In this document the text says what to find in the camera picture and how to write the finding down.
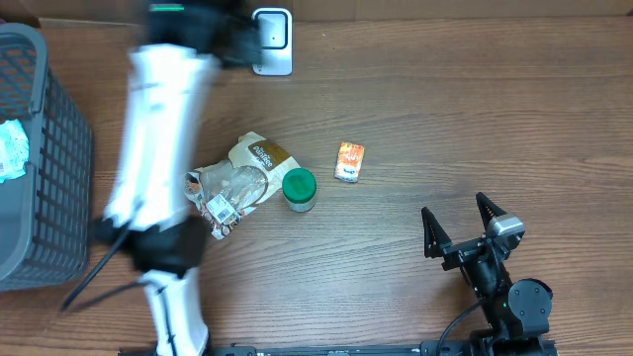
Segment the mint green wipes pack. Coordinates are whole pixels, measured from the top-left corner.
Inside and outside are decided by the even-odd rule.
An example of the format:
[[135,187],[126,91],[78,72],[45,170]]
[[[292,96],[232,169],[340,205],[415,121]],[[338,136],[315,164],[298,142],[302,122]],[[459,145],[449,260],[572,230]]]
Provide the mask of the mint green wipes pack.
[[19,120],[9,120],[1,125],[1,177],[4,183],[26,174],[30,144]]

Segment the beige brown snack bag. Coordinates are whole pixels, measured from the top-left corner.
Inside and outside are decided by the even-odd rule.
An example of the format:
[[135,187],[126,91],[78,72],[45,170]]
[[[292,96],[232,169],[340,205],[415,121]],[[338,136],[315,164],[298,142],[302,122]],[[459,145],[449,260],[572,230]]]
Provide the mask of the beige brown snack bag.
[[281,187],[299,163],[281,145],[254,132],[242,135],[227,157],[184,175],[184,194],[223,239]]

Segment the green lid jar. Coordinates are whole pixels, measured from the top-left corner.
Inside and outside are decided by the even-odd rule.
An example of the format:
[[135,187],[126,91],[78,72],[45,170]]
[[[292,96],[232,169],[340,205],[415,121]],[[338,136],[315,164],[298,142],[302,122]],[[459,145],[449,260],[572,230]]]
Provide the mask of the green lid jar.
[[282,191],[289,208],[304,213],[316,203],[317,181],[310,170],[295,168],[284,176]]

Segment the orange small packet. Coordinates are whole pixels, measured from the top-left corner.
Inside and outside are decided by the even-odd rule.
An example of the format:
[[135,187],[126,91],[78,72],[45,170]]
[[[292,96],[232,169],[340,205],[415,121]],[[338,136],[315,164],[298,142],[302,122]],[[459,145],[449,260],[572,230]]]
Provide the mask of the orange small packet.
[[356,183],[359,179],[364,153],[363,145],[343,142],[337,153],[334,177],[341,181]]

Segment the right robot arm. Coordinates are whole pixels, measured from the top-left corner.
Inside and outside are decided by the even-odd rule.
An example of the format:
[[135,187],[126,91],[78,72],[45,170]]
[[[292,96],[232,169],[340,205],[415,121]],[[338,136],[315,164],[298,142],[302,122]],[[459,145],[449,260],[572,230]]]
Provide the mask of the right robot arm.
[[[458,269],[477,301],[455,317],[436,341],[420,343],[422,355],[556,355],[549,332],[553,292],[538,279],[512,281],[503,265],[525,234],[523,221],[500,208],[484,193],[476,195],[484,232],[471,240],[453,243],[427,207],[421,209],[424,256],[441,258],[445,271]],[[480,309],[486,329],[475,330],[467,340],[450,341],[454,327]]]

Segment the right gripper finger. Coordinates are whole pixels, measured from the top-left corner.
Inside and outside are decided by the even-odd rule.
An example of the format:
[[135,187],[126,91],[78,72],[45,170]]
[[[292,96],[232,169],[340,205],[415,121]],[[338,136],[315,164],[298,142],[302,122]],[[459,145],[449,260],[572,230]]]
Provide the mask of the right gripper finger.
[[428,207],[421,210],[421,217],[424,230],[424,256],[426,258],[442,257],[444,250],[452,245],[451,238]]
[[493,218],[497,218],[506,214],[506,211],[497,206],[483,192],[476,195],[476,202],[480,212],[484,228],[487,228]]

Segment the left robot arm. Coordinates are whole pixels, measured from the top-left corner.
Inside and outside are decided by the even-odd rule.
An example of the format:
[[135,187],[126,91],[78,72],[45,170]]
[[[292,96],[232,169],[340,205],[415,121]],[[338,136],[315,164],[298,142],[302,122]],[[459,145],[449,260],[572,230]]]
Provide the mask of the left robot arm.
[[205,223],[190,214],[183,178],[206,101],[222,69],[261,58],[259,26],[241,1],[150,1],[129,52],[119,169],[96,235],[139,272],[156,355],[203,355],[210,332],[199,299]]

